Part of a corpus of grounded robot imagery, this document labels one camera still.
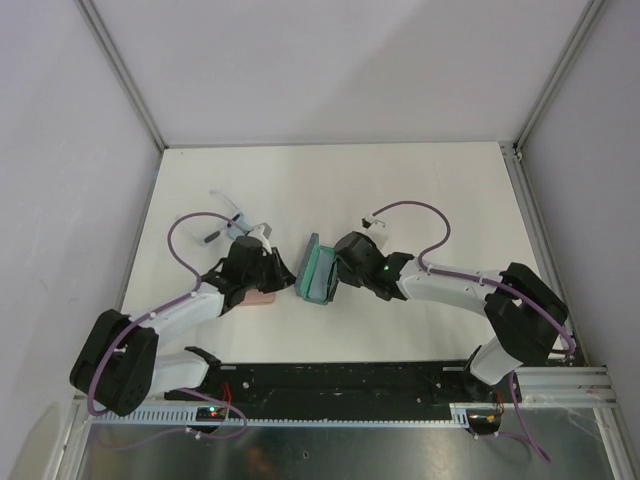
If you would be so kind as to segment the pink glasses case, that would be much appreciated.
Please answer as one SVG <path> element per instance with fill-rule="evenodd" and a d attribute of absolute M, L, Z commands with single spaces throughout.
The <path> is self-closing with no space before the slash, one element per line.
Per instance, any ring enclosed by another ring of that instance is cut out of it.
<path fill-rule="evenodd" d="M 251 290 L 245 294 L 240 306 L 262 306 L 275 302 L 277 294 L 275 292 L 262 293 L 258 290 Z"/>

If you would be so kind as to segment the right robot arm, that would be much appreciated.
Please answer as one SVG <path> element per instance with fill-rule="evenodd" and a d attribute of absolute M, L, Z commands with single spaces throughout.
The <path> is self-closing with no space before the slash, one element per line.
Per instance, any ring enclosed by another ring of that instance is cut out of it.
<path fill-rule="evenodd" d="M 467 360 L 461 388 L 484 401 L 519 367 L 542 366 L 551 354 L 571 355 L 566 304 L 528 266 L 513 262 L 494 272 L 426 263 L 409 253 L 383 254 L 373 239 L 351 232 L 334 247 L 340 282 L 385 300 L 429 301 L 487 319 L 494 337 Z"/>

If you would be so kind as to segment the blue glasses case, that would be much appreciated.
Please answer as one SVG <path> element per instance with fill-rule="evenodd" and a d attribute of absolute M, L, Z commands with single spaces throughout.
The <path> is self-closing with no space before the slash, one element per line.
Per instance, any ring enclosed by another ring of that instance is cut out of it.
<path fill-rule="evenodd" d="M 294 283 L 294 290 L 299 298 L 318 305 L 327 305 L 333 301 L 335 294 L 327 294 L 327 283 L 335 257 L 334 249 L 322 245 L 319 234 L 312 233 Z"/>

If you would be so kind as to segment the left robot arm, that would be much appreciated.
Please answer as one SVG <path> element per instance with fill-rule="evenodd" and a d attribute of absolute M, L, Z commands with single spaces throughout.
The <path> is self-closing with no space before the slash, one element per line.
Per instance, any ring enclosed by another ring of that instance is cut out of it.
<path fill-rule="evenodd" d="M 251 291 L 271 294 L 292 286 L 294 274 L 277 248 L 253 236 L 234 240 L 193 289 L 138 317 L 115 309 L 96 319 L 70 372 L 70 383 L 87 397 L 94 416 L 126 416 L 158 393 L 187 388 L 197 398 L 214 397 L 220 374 L 213 356 L 195 347 L 160 355 L 170 341 L 205 321 L 229 313 Z"/>

